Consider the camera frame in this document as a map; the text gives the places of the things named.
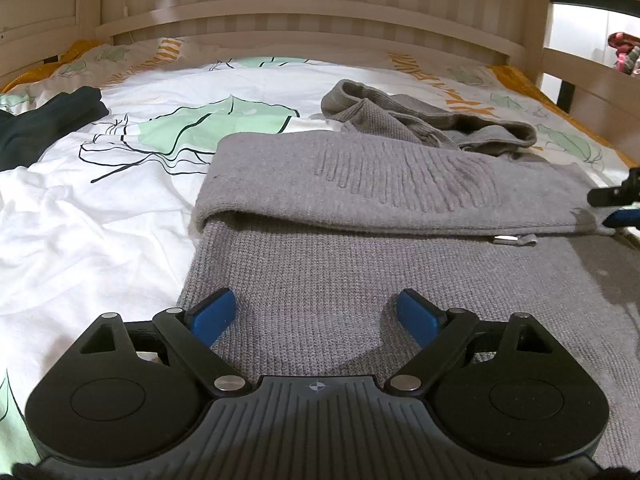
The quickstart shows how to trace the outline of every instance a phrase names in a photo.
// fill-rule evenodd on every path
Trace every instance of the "mattress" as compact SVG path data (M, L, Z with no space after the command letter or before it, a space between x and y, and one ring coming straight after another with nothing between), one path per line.
M628 170L619 153L509 67L172 38L89 44L70 57L48 77L27 75L21 81L30 82L0 94L0 108L19 114L95 86L110 112L32 166L0 173L0 375L14 414L0 420L0 447L17 434L17 409L30 391L96 317L117 311L125 321L144 320L175 304L198 242L191 211L218 141L233 132L340 131L344 125L320 111L340 79L532 124L538 140L524 152L577 164L595 186L618 184ZM28 460L33 451L26 446L24 454Z

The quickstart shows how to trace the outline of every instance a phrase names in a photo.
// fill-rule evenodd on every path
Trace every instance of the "silver screw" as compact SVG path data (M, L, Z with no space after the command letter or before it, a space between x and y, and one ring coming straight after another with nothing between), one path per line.
M237 375L223 375L213 381L213 385L222 392L234 392L244 387L246 381Z
M396 375L391 379L390 384L396 390L402 390L403 392L412 392L420 388L422 382L417 377L412 375Z

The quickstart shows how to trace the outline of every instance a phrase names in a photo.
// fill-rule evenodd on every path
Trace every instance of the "black strip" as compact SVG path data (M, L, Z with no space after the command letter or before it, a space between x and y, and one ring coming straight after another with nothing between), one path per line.
M560 93L558 94L558 108L563 112L569 113L571 103L574 100L575 85L568 81L562 81L560 85Z
M622 12L640 18L639 0L551 0L551 3L612 10L612 12Z

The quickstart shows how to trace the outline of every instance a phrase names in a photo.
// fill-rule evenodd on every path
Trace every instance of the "clothing tag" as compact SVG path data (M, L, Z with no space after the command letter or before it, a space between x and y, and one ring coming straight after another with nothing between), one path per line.
M494 239L492 241L494 242L494 244L501 244L501 245L534 246L538 243L538 237L536 235L521 235L521 236L499 235L499 236L494 236Z

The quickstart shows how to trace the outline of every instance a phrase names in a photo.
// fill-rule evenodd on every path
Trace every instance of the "bed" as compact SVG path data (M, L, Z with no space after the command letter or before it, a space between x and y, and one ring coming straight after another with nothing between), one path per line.
M0 173L0 444L97 316L175 305L218 141L340 131L320 110L340 79L529 123L527 155L619 185L640 158L640 80L545 48L551 1L0 0L19 9L0 32L0 108L92 86L109 111ZM569 113L537 88L543 73L577 88ZM24 444L18 458L33 453Z

